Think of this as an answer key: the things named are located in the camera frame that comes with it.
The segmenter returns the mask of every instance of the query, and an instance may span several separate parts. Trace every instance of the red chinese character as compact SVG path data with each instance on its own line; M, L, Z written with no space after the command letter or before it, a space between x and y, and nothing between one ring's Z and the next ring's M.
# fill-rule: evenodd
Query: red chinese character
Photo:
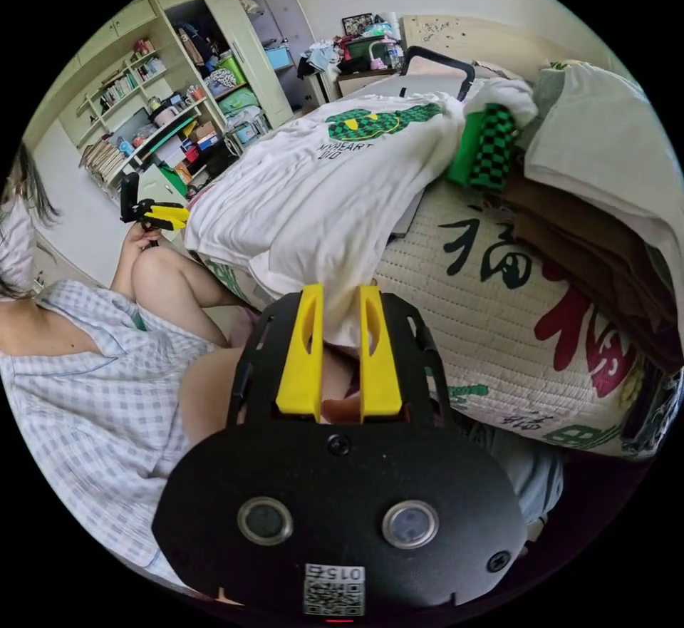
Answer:
M562 271L555 265L544 263L541 269L549 281L563 281ZM591 308L591 300L579 290L570 286L563 299L547 312L534 327L537 340L547 341L559 334L554 350L554 369L567 369L579 346L579 337L586 313ZM598 309L593 308L589 327L586 332L586 363L591 383L599 398L610 395L627 377L634 361L636 348L630 344L623 354L620 334L612 322L607 323L601 334L596 337L596 317Z
M609 321L601 335L596 338L597 307L591 313L586 332L586 363L591 382L599 398L610 395L626 378L636 360L636 348L630 343L622 352L622 341L617 327Z

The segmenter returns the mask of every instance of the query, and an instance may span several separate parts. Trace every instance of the screw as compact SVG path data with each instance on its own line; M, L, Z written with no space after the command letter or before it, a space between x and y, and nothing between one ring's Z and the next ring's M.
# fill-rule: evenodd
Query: screw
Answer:
M487 562L487 571L489 571L489 573L498 573L499 571L502 571L504 568L506 568L510 560L510 552L497 552Z
M335 457L343 457L349 454L351 441L347 436L330 436L328 438L328 449Z

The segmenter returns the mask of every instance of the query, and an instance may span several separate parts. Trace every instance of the bed mat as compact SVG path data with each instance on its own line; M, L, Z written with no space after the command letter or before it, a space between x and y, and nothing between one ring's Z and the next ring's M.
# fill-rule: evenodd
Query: bed mat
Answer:
M271 301L248 274L200 257L253 307ZM682 393L661 384L669 395L646 402L667 411L649 412L633 431L640 438L625 439L641 389L652 388L643 357L554 265L515 244L511 225L483 212L480 194L443 180L428 188L374 281L420 310L454 409L565 448L623 458L657 451Z

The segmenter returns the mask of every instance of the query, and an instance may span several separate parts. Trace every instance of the plaid pajama shirt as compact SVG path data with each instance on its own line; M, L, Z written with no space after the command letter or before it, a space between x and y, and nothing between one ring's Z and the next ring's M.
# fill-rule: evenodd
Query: plaid pajama shirt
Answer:
M87 332L102 354L0 354L0 375L26 445L100 544L181 585L150 527L166 480L189 447L180 380L191 362L217 348L106 289L62 281L40 303ZM139 319L146 331L136 326Z

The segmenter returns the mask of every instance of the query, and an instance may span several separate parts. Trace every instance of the yellow bracket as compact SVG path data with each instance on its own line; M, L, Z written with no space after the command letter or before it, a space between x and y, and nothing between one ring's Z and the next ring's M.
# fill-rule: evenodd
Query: yellow bracket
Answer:
M321 420L323 392L323 284L307 286L290 339L276 405L283 414Z
M397 416L402 399L380 289L361 286L361 423L368 416Z
M402 398L380 290L362 286L361 421L397 416ZM323 388L323 285L304 288L281 377L276 404L283 414L321 420Z
M153 205L151 211L145 213L145 217L154 220L169 222L173 230L183 229L190 218L190 211L186 207L164 207Z

